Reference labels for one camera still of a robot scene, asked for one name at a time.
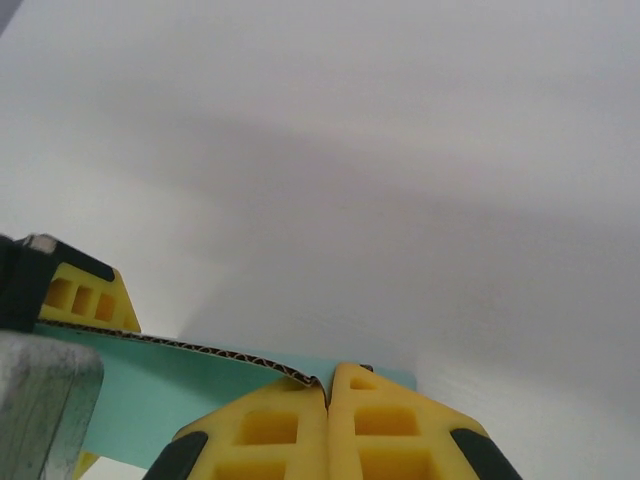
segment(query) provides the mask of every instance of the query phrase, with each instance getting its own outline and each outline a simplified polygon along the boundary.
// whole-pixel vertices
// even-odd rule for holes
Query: white wall
[[[639,8],[26,0],[1,229],[151,333],[417,368],[526,478],[632,477]]]

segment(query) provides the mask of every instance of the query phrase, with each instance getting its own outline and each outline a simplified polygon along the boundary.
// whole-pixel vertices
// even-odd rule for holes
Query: light blue cardboard
[[[282,376],[268,368],[169,345],[49,325],[37,325],[34,333],[80,343],[100,353],[104,382],[83,449],[141,468],[149,468],[183,426]],[[315,376],[326,391],[339,363],[246,353]],[[408,372],[377,367],[375,371],[415,389],[415,377]]]

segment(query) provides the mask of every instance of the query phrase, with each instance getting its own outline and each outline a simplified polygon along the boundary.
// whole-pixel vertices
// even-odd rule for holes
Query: teal paper sheet
[[[166,345],[47,325],[37,325],[35,333],[80,343],[100,353],[104,382],[83,448],[141,468],[149,468],[183,426],[282,376],[255,365]],[[327,390],[339,363],[241,351],[316,376]],[[374,369],[416,388],[415,377],[408,372]]]

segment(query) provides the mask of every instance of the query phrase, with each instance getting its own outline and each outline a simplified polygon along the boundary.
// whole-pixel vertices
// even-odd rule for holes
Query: white ceiling
[[[1,229],[119,267],[150,333],[416,368],[525,478],[631,478],[639,21],[26,0],[0,41]]]

